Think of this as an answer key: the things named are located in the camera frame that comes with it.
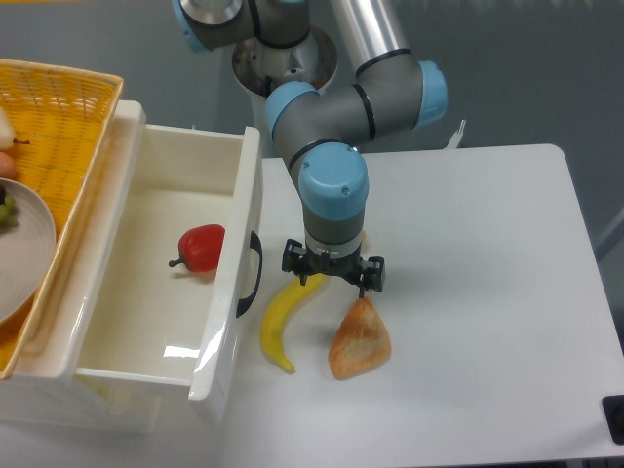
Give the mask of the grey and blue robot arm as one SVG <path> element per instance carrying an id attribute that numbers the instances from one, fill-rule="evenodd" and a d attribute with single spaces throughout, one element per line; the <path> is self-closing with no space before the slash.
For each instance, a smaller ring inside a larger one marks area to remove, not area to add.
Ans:
<path id="1" fill-rule="evenodd" d="M 189 46 L 234 46 L 239 83 L 264 101 L 264 122 L 299 196 L 305 239 L 287 241 L 282 268 L 301 282 L 323 274 L 361 292 L 381 291 L 384 261 L 362 258 L 369 176 L 359 146 L 440 120 L 449 105 L 443 72 L 415 59 L 389 1 L 331 8 L 355 72 L 334 90 L 335 48 L 306 1 L 176 1 Z"/>

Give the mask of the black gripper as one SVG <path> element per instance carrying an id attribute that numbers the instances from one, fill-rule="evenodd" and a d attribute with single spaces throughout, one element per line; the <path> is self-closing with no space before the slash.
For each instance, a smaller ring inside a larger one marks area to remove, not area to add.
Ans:
<path id="1" fill-rule="evenodd" d="M 333 257 L 331 253 L 317 253 L 311 247 L 306 249 L 295 239 L 288 239 L 282 254 L 282 270 L 293 273 L 299 283 L 305 286 L 308 278 L 317 274 L 337 277 L 358 288 L 358 298 L 366 292 L 382 292 L 386 272 L 385 259 L 371 256 L 361 258 L 362 244 L 347 256 Z"/>

